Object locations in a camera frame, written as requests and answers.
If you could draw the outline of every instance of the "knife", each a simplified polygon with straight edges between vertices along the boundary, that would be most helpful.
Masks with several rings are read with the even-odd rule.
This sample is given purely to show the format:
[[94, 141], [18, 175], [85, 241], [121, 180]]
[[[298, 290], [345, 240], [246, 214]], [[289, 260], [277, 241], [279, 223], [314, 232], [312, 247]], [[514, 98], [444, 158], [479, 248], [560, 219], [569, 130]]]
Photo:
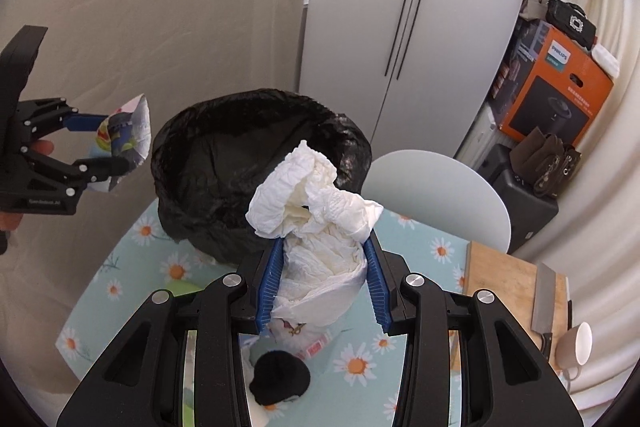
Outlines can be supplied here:
[[556, 307], [556, 272], [546, 264], [538, 264], [536, 272], [536, 292], [533, 297], [533, 317], [531, 330], [542, 336], [540, 351], [549, 360], [551, 356], [552, 327]]

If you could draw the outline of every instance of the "cardboard box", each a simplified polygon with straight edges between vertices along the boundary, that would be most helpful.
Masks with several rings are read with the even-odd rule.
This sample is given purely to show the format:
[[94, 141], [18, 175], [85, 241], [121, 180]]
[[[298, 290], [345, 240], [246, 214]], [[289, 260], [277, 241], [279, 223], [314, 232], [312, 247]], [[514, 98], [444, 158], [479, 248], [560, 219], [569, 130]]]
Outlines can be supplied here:
[[574, 41], [547, 22], [518, 20], [490, 93], [500, 130], [521, 141], [536, 126], [576, 145], [613, 82]]

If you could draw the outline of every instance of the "candy wrapper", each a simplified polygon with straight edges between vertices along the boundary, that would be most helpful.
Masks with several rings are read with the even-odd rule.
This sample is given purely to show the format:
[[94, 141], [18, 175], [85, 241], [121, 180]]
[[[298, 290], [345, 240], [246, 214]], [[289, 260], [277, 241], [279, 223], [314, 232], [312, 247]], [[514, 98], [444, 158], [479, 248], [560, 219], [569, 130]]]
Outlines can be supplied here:
[[[149, 106], [145, 95], [130, 100], [112, 113], [98, 127], [89, 156], [104, 158], [120, 156], [129, 161], [129, 174], [142, 165], [151, 149]], [[91, 183], [89, 188], [110, 192], [123, 176], [112, 176], [103, 182]]]

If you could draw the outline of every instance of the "beige fabric backdrop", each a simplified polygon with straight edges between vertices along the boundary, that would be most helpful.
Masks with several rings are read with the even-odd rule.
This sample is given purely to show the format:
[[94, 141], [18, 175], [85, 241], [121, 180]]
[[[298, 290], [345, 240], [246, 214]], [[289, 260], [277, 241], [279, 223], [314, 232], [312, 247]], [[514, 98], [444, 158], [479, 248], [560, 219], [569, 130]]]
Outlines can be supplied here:
[[593, 328], [591, 359], [572, 386], [591, 425], [640, 356], [640, 0], [569, 1], [584, 7], [621, 73], [578, 147], [585, 160], [560, 213], [516, 255], [567, 274], [574, 321]]
[[[303, 0], [0, 0], [0, 44], [49, 31], [23, 98], [66, 96], [109, 112], [144, 92], [152, 126], [191, 103], [256, 87], [294, 89]], [[60, 132], [56, 155], [84, 154]], [[74, 217], [28, 216], [0, 257], [0, 355], [14, 378], [53, 393], [76, 379], [54, 342], [92, 275], [154, 197], [148, 164], [117, 190], [86, 193]]]

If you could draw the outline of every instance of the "black plastic bag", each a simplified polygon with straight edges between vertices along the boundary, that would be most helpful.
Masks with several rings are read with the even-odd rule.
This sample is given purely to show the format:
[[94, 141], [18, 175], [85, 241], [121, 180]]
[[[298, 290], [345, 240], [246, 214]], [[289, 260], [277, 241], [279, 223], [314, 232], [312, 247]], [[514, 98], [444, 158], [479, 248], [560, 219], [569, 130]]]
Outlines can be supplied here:
[[266, 247], [244, 214], [255, 189], [306, 139], [338, 171], [335, 186], [360, 192], [371, 147], [349, 118], [277, 89], [200, 102], [164, 124], [151, 172], [164, 231], [220, 263], [239, 264]]

